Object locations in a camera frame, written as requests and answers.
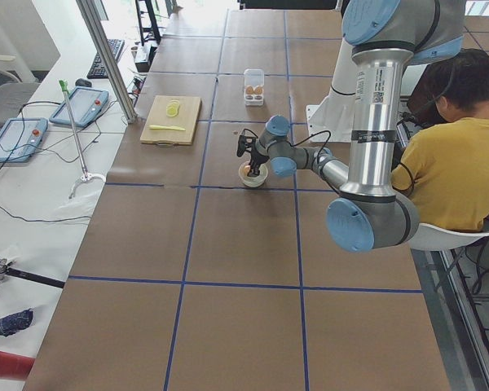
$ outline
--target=cable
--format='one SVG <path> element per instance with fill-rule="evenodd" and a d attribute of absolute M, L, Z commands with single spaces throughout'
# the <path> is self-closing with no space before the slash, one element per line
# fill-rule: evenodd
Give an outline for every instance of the cable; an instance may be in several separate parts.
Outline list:
<path fill-rule="evenodd" d="M 486 237 L 485 243 L 482 245 L 480 250 L 478 251 L 478 255 L 476 258 L 476 280 L 473 283 L 473 286 L 471 287 L 471 294 L 473 295 L 478 295 L 480 291 L 482 291 L 482 279 L 483 276 L 489 273 L 489 269 L 485 269 L 483 272 L 481 271 L 481 266 L 480 266 L 480 261 L 482 260 L 482 254 L 483 250 L 486 248 L 487 244 L 489 243 L 489 237 Z"/>
<path fill-rule="evenodd" d="M 447 82 L 446 87 L 443 89 L 443 91 L 438 94 L 437 96 L 434 96 L 431 100 L 428 100 L 426 103 L 424 103 L 422 106 L 420 106 L 415 112 L 411 113 L 411 116 L 408 118 L 403 118 L 399 122 L 397 122 L 397 125 L 400 125 L 403 121 L 411 121 L 415 125 L 421 125 L 420 122 L 417 120 L 416 116 L 426 110 L 432 103 L 435 103 L 437 100 L 439 100 L 444 94 L 447 93 L 447 91 L 451 88 L 453 84 L 453 80 L 455 79 L 455 67 L 453 66 L 451 68 L 451 73 L 449 75 L 449 81 Z"/>
<path fill-rule="evenodd" d="M 476 266 L 476 261 L 475 261 L 475 260 L 474 260 L 474 259 L 473 259 L 473 258 L 472 258 L 472 257 L 471 257 L 471 256 L 470 256 L 468 253 L 467 253 L 467 248 L 468 248 L 468 247 L 476 247 L 476 245 L 477 245 L 477 246 L 481 246 L 481 245 L 482 245 L 482 244 L 477 244 L 477 243 L 478 243 L 478 241 L 474 242 L 474 243 L 473 243 L 473 244 L 471 244 L 470 246 L 465 246 L 465 247 L 464 247 L 464 256 L 465 256 L 467 259 L 469 259 L 469 260 L 470 260 L 470 261 L 471 261 L 473 264 L 475 264 L 475 266 Z"/>
<path fill-rule="evenodd" d="M 90 218 L 90 216 L 78 216 L 78 217 L 70 217 L 70 218 L 61 218 L 59 220 L 43 220 L 43 219 L 40 219 L 40 218 L 29 219 L 29 218 L 25 218 L 25 217 L 21 217 L 21 216 L 15 216 L 14 214 L 10 213 L 8 210 L 6 210 L 5 208 L 3 208 L 2 206 L 0 206 L 0 209 L 3 212 L 7 213 L 7 215 L 9 215 L 10 217 L 18 218 L 19 220 L 22 220 L 23 222 L 47 222 L 47 223 L 52 223 L 52 222 L 70 222 L 72 220 L 81 220 L 83 218 Z"/>
<path fill-rule="evenodd" d="M 244 129 L 243 129 L 243 133 L 244 133 L 245 131 L 249 131 L 249 132 L 250 132 L 251 134 L 253 134 L 253 135 L 254 135 L 256 138 L 259 138 L 259 136 L 257 136 L 257 134 L 256 134 L 256 133 L 255 133 L 253 130 L 248 129 L 248 128 L 244 128 Z"/>
<path fill-rule="evenodd" d="M 9 160 L 9 158 L 11 158 L 11 155 L 13 154 L 13 152 L 15 151 L 16 147 L 18 146 L 18 144 L 20 143 L 20 140 L 22 139 L 22 137 L 24 136 L 24 132 L 25 132 L 25 118 L 24 118 L 24 114 L 23 112 L 21 111 L 20 109 L 20 113 L 22 115 L 22 131 L 20 132 L 20 136 L 18 137 L 18 141 L 16 141 L 16 144 L 15 146 L 13 147 L 13 149 L 11 149 L 11 151 L 9 152 L 9 155 L 7 156 L 7 158 L 2 162 L 2 164 L 0 165 L 0 171 L 3 169 L 4 165 L 6 165 L 7 161 Z"/>
<path fill-rule="evenodd" d="M 411 186 L 407 188 L 407 189 L 410 189 L 410 190 L 409 190 L 409 193 L 406 194 L 406 197 L 409 197 L 415 191 L 415 178 L 413 177 L 413 174 L 412 174 L 411 170 L 402 161 L 398 161 L 396 159 L 393 159 L 393 161 L 396 161 L 396 162 L 399 163 L 399 165 L 402 165 L 404 167 L 404 169 L 407 171 L 407 175 L 409 175 L 409 179 L 411 181 Z M 405 189 L 405 190 L 399 190 L 396 187 L 395 187 L 395 189 L 397 191 L 400 191 L 400 192 L 403 192 L 403 191 L 406 191 L 407 190 L 407 189 Z"/>
<path fill-rule="evenodd" d="M 22 104 L 22 106 L 20 107 L 20 110 L 18 111 L 18 113 L 20 114 L 24 110 L 24 107 L 25 106 L 29 106 L 31 104 L 36 104 L 36 103 L 49 103 L 49 104 L 56 104 L 56 105 L 60 105 L 61 104 L 61 102 L 53 102 L 51 100 L 35 100 L 35 101 L 32 101 L 32 102 L 27 102 L 27 103 Z"/>
<path fill-rule="evenodd" d="M 83 151 L 85 151 L 85 150 L 86 150 L 88 147 L 90 147 L 90 145 L 92 145 L 93 143 L 97 143 L 97 139 L 99 138 L 99 136 L 101 136 L 101 135 L 102 135 L 102 131 L 101 131 L 101 129 L 99 128 L 99 125 L 98 125 L 98 123 L 97 123 L 96 121 L 97 121 L 97 120 L 98 120 L 98 119 L 99 119 L 99 118 L 100 118 L 100 117 L 101 117 L 103 114 L 105 114 L 105 113 L 108 111 L 108 109 L 109 109 L 109 108 L 111 108 L 111 107 L 113 106 L 113 104 L 115 104 L 116 102 L 117 102 L 116 100 L 115 100 L 115 101 L 112 101 L 112 102 L 111 102 L 111 103 L 108 105 L 107 109 L 106 109 L 106 110 L 105 110 L 105 111 L 104 111 L 104 112 L 103 112 L 103 113 L 102 113 L 100 116 L 98 116 L 98 118 L 96 118 L 96 119 L 93 121 L 93 122 L 94 122 L 94 124 L 96 125 L 96 127 L 98 128 L 98 132 L 99 132 L 99 134 L 98 134 L 98 135 L 97 135 L 97 136 L 96 136 L 96 137 L 95 137 L 95 138 L 94 138 L 92 141 L 90 141 L 90 142 L 89 142 L 89 143 L 88 143 L 88 144 L 87 144 L 87 145 L 86 145 L 86 146 L 83 148 Z M 90 124 L 89 124 L 89 125 L 88 125 L 86 128 L 83 128 L 83 129 L 79 130 L 79 132 L 82 132 L 83 130 L 87 129 L 89 126 L 90 126 Z M 72 160 L 66 160 L 66 159 L 65 159 L 65 158 L 63 158 L 63 157 L 62 157 L 62 156 L 61 156 L 61 155 L 60 155 L 58 152 L 56 152 L 56 151 L 52 151 L 52 150 L 50 149 L 50 148 L 52 148 L 54 145 L 56 145 L 56 144 L 58 144 L 58 143 L 61 143 L 62 141 L 66 140 L 66 139 L 68 139 L 68 138 L 71 138 L 71 137 L 72 137 L 72 135 L 69 135 L 69 136 L 67 136 L 67 137 L 65 137 L 65 138 L 62 138 L 60 141 L 57 141 L 56 143 L 54 143 L 54 144 L 50 145 L 50 146 L 49 146 L 49 147 L 47 147 L 47 148 L 42 148 L 42 147 L 38 147 L 38 146 L 33 146 L 33 145 L 31 145 L 31 144 L 23 144 L 23 145 L 20 145 L 20 146 L 16 146 L 16 147 L 14 147 L 13 149 L 11 149 L 11 152 L 13 152 L 13 151 L 15 151 L 15 150 L 17 150 L 17 149 L 21 149 L 21 148 L 23 148 L 23 147 L 26 147 L 26 146 L 28 146 L 28 145 L 31 145 L 33 148 L 35 148 L 35 149 L 37 149 L 37 150 L 38 150 L 37 152 L 34 152 L 33 154 L 35 154 L 35 153 L 41 153 L 41 152 L 51 152 L 51 153 L 56 154 L 56 155 L 57 155 L 57 156 L 58 156 L 58 157 L 59 157 L 59 158 L 60 158 L 62 161 L 64 161 L 65 163 L 73 163 L 73 162 L 75 162 L 75 161 L 76 161 L 76 160 L 77 160 L 77 159 L 78 159 L 80 156 L 77 156 L 77 157 L 75 157 L 75 158 L 74 158 L 74 159 L 72 159 Z M 0 143 L 0 148 L 1 148 L 3 151 L 5 151 L 5 152 L 8 152 L 8 151 L 9 151 L 9 150 L 6 150 L 6 149 L 4 148 L 4 146 L 3 146 L 1 143 Z M 26 155 L 17 156 L 17 157 L 14 157 L 14 158 L 12 158 L 12 159 L 11 159 L 10 157 L 8 157 L 8 158 L 6 158 L 6 162 L 5 162 L 5 163 L 9 163 L 9 162 L 12 162 L 12 161 L 14 161 L 14 160 L 21 159 L 21 158 L 23 158 L 23 157 L 26 157 Z"/>
<path fill-rule="evenodd" d="M 320 149 L 317 151 L 317 155 L 315 156 L 314 160 L 311 162 L 312 167 L 313 167 L 313 164 L 314 164 L 315 160 L 317 160 L 317 162 L 319 162 L 320 154 L 326 148 L 326 145 L 328 145 L 329 139 L 332 137 L 332 132 L 330 132 L 329 130 L 321 130 L 320 132 L 310 134 L 310 136 L 306 137 L 305 139 L 303 139 L 302 141 L 300 141 L 300 142 L 298 142 L 298 143 L 296 143 L 294 145 L 290 144 L 290 145 L 292 145 L 292 147 L 297 147 L 297 146 L 301 145 L 302 143 L 308 141 L 310 138 L 315 137 L 315 136 L 318 136 L 319 134 L 324 134 L 324 133 L 326 133 L 328 135 L 328 137 L 326 138 L 326 141 L 324 141 L 324 143 L 320 147 Z M 332 189 L 336 194 L 340 195 L 339 190 L 336 187 L 334 187 L 331 183 L 329 183 L 326 180 L 324 180 L 324 182 L 326 184 L 328 184 L 328 186 L 330 187 L 330 189 Z"/>

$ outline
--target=black hair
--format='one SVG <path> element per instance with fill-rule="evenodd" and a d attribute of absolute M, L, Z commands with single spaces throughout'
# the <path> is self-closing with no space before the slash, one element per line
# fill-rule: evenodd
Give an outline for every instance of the black hair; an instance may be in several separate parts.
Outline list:
<path fill-rule="evenodd" d="M 425 85 L 433 100 L 445 96 L 460 110 L 489 102 L 489 55 L 479 49 L 462 49 L 458 55 L 428 65 Z"/>

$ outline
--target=wooden cutting board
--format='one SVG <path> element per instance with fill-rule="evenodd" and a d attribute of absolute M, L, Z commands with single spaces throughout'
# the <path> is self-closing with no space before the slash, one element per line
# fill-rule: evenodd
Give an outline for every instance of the wooden cutting board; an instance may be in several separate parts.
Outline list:
<path fill-rule="evenodd" d="M 167 116 L 166 108 L 170 100 L 179 101 L 177 116 Z M 192 145 L 200 107 L 199 96 L 156 95 L 139 141 Z M 178 126 L 185 130 L 152 130 L 150 125 Z"/>

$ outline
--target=computer mouse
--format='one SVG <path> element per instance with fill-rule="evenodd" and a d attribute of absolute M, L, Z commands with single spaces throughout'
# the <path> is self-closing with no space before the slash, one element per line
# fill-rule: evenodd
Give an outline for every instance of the computer mouse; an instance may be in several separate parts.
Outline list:
<path fill-rule="evenodd" d="M 80 87 L 92 87 L 92 83 L 88 81 L 87 79 L 77 79 L 74 82 L 75 86 L 80 86 Z"/>

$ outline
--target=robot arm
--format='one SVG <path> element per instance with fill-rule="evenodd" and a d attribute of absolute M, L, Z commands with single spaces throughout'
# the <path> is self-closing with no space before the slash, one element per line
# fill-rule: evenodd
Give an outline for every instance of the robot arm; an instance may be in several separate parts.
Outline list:
<path fill-rule="evenodd" d="M 418 212 L 390 183 L 403 70 L 456 55 L 464 13 L 465 0 L 349 1 L 342 31 L 357 65 L 349 167 L 328 150 L 291 146 L 289 122 L 280 116 L 254 141 L 252 150 L 270 158 L 276 174 L 312 169 L 339 189 L 327 225 L 347 251 L 394 246 L 415 235 Z"/>

